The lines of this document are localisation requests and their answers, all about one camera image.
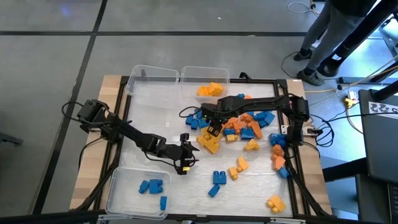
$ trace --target orange block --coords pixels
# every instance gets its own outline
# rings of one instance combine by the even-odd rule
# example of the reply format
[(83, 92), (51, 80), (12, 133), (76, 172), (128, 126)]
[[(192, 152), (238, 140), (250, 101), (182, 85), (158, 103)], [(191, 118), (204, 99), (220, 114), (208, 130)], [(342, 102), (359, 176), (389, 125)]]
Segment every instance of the orange block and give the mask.
[(232, 118), (230, 118), (229, 120), (228, 120), (228, 124), (232, 124), (232, 123), (235, 123), (235, 122), (238, 122), (239, 121), (239, 118), (235, 118), (235, 117), (232, 117)]
[(253, 121), (253, 117), (250, 114), (244, 113), (241, 120), (249, 123)]
[(282, 168), (282, 166), (284, 166), (286, 160), (282, 157), (282, 156), (278, 156), (278, 158), (276, 158), (276, 160), (272, 163), (272, 168), (275, 171), (280, 170), (280, 168)]
[(251, 121), (250, 125), (254, 131), (255, 137), (258, 139), (262, 138), (262, 132), (259, 123), (257, 121)]
[(271, 149), (271, 152), (272, 152), (273, 154), (277, 155), (277, 156), (282, 156), (282, 157), (285, 156), (284, 150), (283, 150), (282, 147), (281, 147), (280, 145), (278, 145), (278, 144), (275, 145), (275, 146)]

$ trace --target leg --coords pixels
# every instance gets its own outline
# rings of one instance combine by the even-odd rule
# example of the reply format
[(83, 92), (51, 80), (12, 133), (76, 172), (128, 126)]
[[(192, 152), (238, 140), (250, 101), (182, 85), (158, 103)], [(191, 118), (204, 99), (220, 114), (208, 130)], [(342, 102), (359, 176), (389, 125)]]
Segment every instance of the leg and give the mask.
[(356, 174), (368, 174), (368, 162), (365, 158), (346, 162), (334, 167), (328, 167), (322, 170), (325, 182), (330, 182), (346, 177), (352, 177)]

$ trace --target table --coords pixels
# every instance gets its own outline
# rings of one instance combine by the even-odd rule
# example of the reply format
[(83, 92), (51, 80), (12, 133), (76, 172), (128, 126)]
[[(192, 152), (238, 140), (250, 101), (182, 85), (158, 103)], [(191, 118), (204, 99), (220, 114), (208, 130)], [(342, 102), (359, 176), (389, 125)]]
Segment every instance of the table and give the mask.
[[(98, 97), (99, 100), (109, 105), (111, 108), (110, 110), (119, 109), (118, 113), (121, 117), (124, 114), (124, 106), (126, 105), (125, 102), (127, 95), (125, 94), (124, 90), (120, 88), (120, 86), (121, 83), (126, 81), (127, 80), (125, 77), (119, 75), (104, 76), (103, 84)], [(304, 95), (303, 85), (300, 80), (287, 80), (285, 83), (287, 84), (289, 93), (293, 93), (298, 96)], [(90, 133), (88, 136), (88, 142), (98, 137), (99, 133)], [(305, 137), (305, 141), (315, 144), (315, 140), (310, 137)], [(110, 155), (108, 156), (105, 155), (105, 152), (105, 141), (99, 141), (86, 149), (83, 155), (78, 178), (76, 180), (76, 186), (72, 196), (70, 208), (79, 206), (98, 182), (103, 164), (109, 164), (109, 161), (113, 156), (113, 151), (111, 151)], [(300, 160), (302, 163), (303, 177), (307, 188), (312, 193), (316, 201), (322, 206), (322, 208), (328, 213), (331, 213), (318, 152), (310, 146), (300, 146)], [(96, 204), (97, 208), (104, 208), (108, 194), (108, 187), (108, 184), (105, 185), (101, 195), (101, 200)], [(298, 213), (304, 214), (305, 206), (302, 203), (303, 200), (301, 193), (299, 192), (297, 186), (295, 186), (295, 197), (297, 199)]]

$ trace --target white sticker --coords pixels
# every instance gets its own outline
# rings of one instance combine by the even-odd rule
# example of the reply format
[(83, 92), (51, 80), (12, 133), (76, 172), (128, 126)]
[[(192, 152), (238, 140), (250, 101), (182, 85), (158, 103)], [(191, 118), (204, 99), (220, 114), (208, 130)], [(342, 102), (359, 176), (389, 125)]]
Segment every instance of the white sticker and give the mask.
[[(369, 113), (398, 113), (398, 106), (369, 102)], [(379, 114), (378, 116), (398, 119), (398, 114)]]

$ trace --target black cable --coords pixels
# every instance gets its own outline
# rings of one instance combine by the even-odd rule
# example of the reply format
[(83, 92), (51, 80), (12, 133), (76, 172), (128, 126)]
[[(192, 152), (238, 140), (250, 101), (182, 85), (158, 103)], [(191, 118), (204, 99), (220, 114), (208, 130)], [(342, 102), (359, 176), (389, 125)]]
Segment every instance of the black cable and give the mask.
[(79, 156), (79, 167), (78, 167), (78, 170), (80, 170), (81, 159), (83, 158), (83, 152), (85, 151), (85, 149), (86, 149), (88, 146), (90, 146), (91, 144), (93, 144), (93, 143), (99, 141), (99, 140), (102, 139), (102, 138), (103, 138), (103, 137), (101, 136), (101, 137), (99, 137), (98, 139), (92, 140), (91, 142), (87, 143), (87, 144), (83, 147), (83, 149), (81, 149), (80, 156)]

